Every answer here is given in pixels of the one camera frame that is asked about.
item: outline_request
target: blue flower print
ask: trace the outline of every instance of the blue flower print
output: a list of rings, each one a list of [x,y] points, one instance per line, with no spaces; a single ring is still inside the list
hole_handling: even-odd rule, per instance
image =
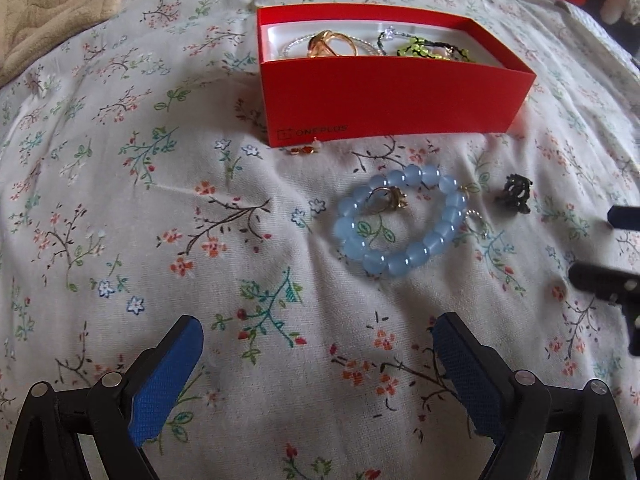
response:
[[[302,227],[303,229],[307,227],[306,221],[306,211],[302,211],[302,209],[296,208],[293,213],[291,213],[291,221],[297,225],[298,227]]]
[[[258,151],[258,148],[256,148],[255,146],[248,144],[246,146],[243,146],[241,149],[249,156],[256,156],[258,158],[262,158],[260,156],[260,151]]]
[[[102,280],[98,283],[98,295],[100,295],[101,298],[109,298],[114,292],[115,290],[111,288],[111,283],[109,283],[108,280]]]
[[[326,211],[326,202],[319,198],[309,200],[309,209],[311,209],[311,214],[319,215],[322,211]]]
[[[133,314],[138,316],[140,312],[145,311],[145,306],[143,305],[143,303],[145,303],[144,298],[132,296],[131,299],[127,301],[127,312],[132,312]]]
[[[229,147],[230,144],[231,144],[230,140],[226,140],[226,139],[217,140],[214,148],[216,150],[223,150],[224,151]]]

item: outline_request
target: silver beaded bracelet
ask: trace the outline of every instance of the silver beaded bracelet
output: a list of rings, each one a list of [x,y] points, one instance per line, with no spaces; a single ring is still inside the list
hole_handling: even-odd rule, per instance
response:
[[[306,36],[302,36],[301,38],[297,38],[296,40],[291,41],[291,43],[289,43],[288,45],[286,45],[282,49],[282,57],[284,59],[290,59],[289,58],[289,52],[293,47],[295,47],[296,45],[298,45],[300,43],[308,43],[308,41],[314,36],[315,36],[315,34],[307,34]],[[383,56],[384,55],[382,50],[378,49],[372,43],[369,43],[369,41],[361,40],[359,38],[354,38],[353,36],[349,36],[349,38],[350,38],[351,41],[353,41],[353,43],[356,43],[363,50],[365,50],[367,55],[369,55],[369,56]]]

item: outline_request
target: floral pattern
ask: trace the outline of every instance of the floral pattern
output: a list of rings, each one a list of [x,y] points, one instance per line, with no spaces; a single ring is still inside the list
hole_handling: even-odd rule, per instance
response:
[[[332,1],[475,19],[536,73],[517,120],[499,135],[271,149],[255,9]],[[124,0],[37,60],[0,89],[0,463],[26,388],[124,371],[181,314],[200,320],[205,345],[144,445],[165,480],[186,466],[193,480],[482,470],[490,442],[433,351],[449,310],[514,368],[569,388],[606,381],[636,447],[640,372],[620,308],[567,275],[576,261],[640,270],[640,235],[605,222],[611,205],[640,203],[638,82],[601,32],[572,27],[580,12],[548,0]],[[410,164],[454,175],[488,235],[470,221],[406,278],[367,276],[337,250],[336,204]],[[534,181],[529,215],[494,202],[510,173]],[[408,208],[359,216],[357,232],[402,250],[442,200],[411,188]],[[541,452],[532,479],[551,460]]]

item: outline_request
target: silver screw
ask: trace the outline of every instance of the silver screw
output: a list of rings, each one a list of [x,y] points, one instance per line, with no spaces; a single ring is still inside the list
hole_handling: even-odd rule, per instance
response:
[[[631,292],[632,290],[635,290],[637,286],[638,286],[638,282],[636,282],[636,280],[626,280],[624,285],[625,290],[628,290],[629,292]]]
[[[522,384],[522,386],[531,386],[536,382],[536,376],[529,372],[529,370],[518,370],[515,377],[516,381]]]
[[[45,383],[38,383],[31,389],[31,395],[34,397],[41,397],[47,393],[49,387]]]
[[[607,385],[599,379],[591,381],[591,389],[598,395],[604,395],[609,391]]]
[[[115,388],[122,382],[122,375],[117,372],[109,372],[100,381],[105,388]]]

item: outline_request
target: oneplus logo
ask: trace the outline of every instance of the oneplus logo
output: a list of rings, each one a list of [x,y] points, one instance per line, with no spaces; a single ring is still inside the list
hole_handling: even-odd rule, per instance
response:
[[[294,136],[296,137],[311,137],[321,134],[341,133],[346,132],[348,126],[346,124],[339,124],[337,126],[312,126],[311,128],[283,128],[276,131],[278,140],[289,140]]]

